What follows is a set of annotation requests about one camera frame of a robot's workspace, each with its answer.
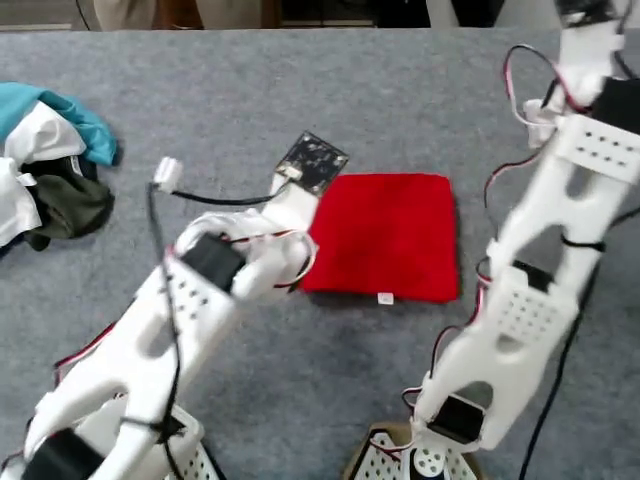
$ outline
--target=white connector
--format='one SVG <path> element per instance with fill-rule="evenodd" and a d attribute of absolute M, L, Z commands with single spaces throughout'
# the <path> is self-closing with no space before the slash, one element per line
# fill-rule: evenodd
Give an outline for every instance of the white connector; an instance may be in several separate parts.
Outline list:
<path fill-rule="evenodd" d="M 153 182 L 158 186 L 158 190 L 166 193 L 173 192 L 182 177 L 182 169 L 183 165 L 180 160 L 163 157 L 153 177 Z"/>

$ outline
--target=dark green cloth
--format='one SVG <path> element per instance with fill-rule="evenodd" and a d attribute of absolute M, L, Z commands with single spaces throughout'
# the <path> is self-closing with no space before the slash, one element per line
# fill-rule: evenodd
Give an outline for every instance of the dark green cloth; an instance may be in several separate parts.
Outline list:
<path fill-rule="evenodd" d="M 44 250 L 52 238 L 76 238 L 92 233 L 108 220 L 114 202 L 109 188 L 75 173 L 70 159 L 24 165 L 22 172 L 31 173 L 37 182 L 29 191 L 42 226 L 25 233 L 35 250 Z"/>

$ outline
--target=pile of clothes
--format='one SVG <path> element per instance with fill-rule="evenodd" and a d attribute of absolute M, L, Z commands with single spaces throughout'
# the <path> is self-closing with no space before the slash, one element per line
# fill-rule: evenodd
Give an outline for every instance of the pile of clothes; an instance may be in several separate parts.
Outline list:
<path fill-rule="evenodd" d="M 78 100 L 0 83 L 0 248 L 24 236 L 36 250 L 108 219 L 113 195 L 96 165 L 111 166 L 116 140 Z"/>

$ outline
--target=white cloth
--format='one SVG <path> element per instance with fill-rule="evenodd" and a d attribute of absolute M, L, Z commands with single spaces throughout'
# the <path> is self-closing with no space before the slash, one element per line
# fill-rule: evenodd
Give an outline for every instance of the white cloth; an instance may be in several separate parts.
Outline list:
<path fill-rule="evenodd" d="M 7 136 L 4 156 L 13 158 L 20 167 L 23 163 L 80 155 L 86 148 L 70 122 L 48 105 L 37 102 Z"/>
<path fill-rule="evenodd" d="M 31 175 L 21 175 L 13 158 L 0 157 L 0 247 L 17 235 L 42 225 L 33 197 L 25 185 Z"/>

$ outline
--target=wooden base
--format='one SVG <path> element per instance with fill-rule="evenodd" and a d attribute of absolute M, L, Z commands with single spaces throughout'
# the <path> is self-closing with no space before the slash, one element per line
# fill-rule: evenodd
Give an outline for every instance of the wooden base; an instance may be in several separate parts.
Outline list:
<path fill-rule="evenodd" d="M 351 478 L 353 478 L 354 469 L 357 468 L 359 463 L 358 460 L 362 457 L 362 455 L 364 455 L 365 450 L 369 447 L 369 438 L 371 437 L 371 433 L 380 430 L 386 431 L 393 440 L 393 443 L 396 445 L 406 445 L 411 441 L 411 428 L 409 427 L 408 423 L 374 423 L 373 425 L 371 425 L 371 427 L 369 427 L 367 436 L 360 443 L 353 457 L 351 457 L 351 460 L 349 460 L 349 463 L 347 464 L 347 467 L 342 474 L 342 480 L 350 480 Z M 471 455 L 470 453 L 465 453 L 463 454 L 463 456 L 478 480 L 489 480 L 488 477 L 486 477 L 482 473 L 480 465 L 473 455 Z"/>

